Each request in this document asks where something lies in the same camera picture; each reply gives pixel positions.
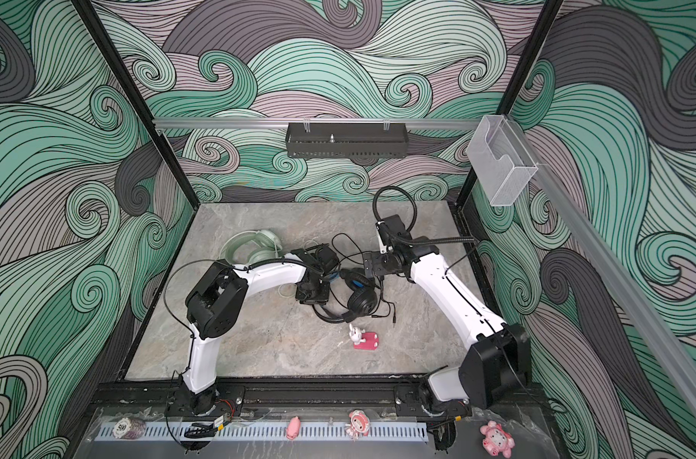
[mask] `black headphones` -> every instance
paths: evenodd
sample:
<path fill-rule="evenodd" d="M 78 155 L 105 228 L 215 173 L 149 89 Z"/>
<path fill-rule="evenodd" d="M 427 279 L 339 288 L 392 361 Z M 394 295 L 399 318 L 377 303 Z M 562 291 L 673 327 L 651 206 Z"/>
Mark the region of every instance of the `black headphones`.
<path fill-rule="evenodd" d="M 363 274 L 362 268 L 340 270 L 341 279 L 345 280 L 353 294 L 348 299 L 348 312 L 343 314 L 345 323 L 351 323 L 358 317 L 373 314 L 379 306 L 379 298 L 376 296 L 376 283 L 373 279 Z"/>

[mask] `white mesh file holder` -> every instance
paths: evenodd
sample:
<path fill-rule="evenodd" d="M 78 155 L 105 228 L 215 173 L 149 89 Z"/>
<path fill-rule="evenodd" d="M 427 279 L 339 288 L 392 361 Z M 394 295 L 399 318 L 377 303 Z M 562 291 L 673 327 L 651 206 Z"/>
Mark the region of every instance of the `white mesh file holder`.
<path fill-rule="evenodd" d="M 521 127 L 504 115 L 485 115 L 466 153 L 493 207 L 512 206 L 537 171 Z"/>

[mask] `pink figurine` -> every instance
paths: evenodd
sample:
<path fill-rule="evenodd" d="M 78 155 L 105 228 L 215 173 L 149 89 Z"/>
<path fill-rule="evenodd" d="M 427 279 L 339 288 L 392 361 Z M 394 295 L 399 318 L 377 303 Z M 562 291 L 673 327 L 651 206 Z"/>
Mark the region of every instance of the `pink figurine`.
<path fill-rule="evenodd" d="M 500 424 L 489 421 L 488 425 L 481 426 L 481 433 L 486 436 L 483 438 L 483 447 L 488 454 L 498 456 L 502 453 L 505 458 L 511 457 L 511 448 L 514 447 L 514 439 L 511 434 L 504 432 Z"/>
<path fill-rule="evenodd" d="M 299 418 L 294 417 L 292 420 L 289 422 L 289 425 L 287 426 L 287 437 L 290 440 L 294 440 L 295 438 L 298 437 L 299 435 Z"/>

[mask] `headphones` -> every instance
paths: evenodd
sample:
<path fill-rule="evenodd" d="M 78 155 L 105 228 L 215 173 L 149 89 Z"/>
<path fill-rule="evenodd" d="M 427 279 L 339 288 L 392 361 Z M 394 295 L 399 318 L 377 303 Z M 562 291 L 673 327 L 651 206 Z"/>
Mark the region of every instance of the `headphones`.
<path fill-rule="evenodd" d="M 373 314 L 379 306 L 379 299 L 376 296 L 376 283 L 367 278 L 362 268 L 351 270 L 342 269 L 339 274 L 345 280 L 349 289 L 353 290 L 348 299 L 348 312 L 343 314 L 345 323 L 351 323 L 358 317 L 365 317 Z"/>
<path fill-rule="evenodd" d="M 250 230 L 233 235 L 225 242 L 220 250 L 220 258 L 225 259 L 230 264 L 238 263 L 233 256 L 241 246 L 254 243 L 257 248 L 249 253 L 245 264 L 254 264 L 262 260 L 278 259 L 279 251 L 282 250 L 282 242 L 276 234 L 269 230 Z"/>

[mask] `wallpaper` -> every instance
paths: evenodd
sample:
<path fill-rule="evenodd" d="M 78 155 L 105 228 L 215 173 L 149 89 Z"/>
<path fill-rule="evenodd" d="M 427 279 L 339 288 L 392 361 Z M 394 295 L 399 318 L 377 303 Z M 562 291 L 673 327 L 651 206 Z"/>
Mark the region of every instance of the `wallpaper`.
<path fill-rule="evenodd" d="M 191 214 L 73 5 L 0 1 L 0 458 L 66 451 Z"/>
<path fill-rule="evenodd" d="M 696 362 L 696 1 L 563 12 L 512 116 Z M 504 316 L 532 336 L 573 457 L 696 457 L 696 420 L 534 181 L 473 189 Z"/>
<path fill-rule="evenodd" d="M 155 117 L 475 118 L 496 111 L 543 0 L 94 3 Z M 407 158 L 357 162 L 288 158 L 283 130 L 169 135 L 202 201 L 275 202 L 390 184 L 454 199 L 472 133 L 418 130 Z"/>

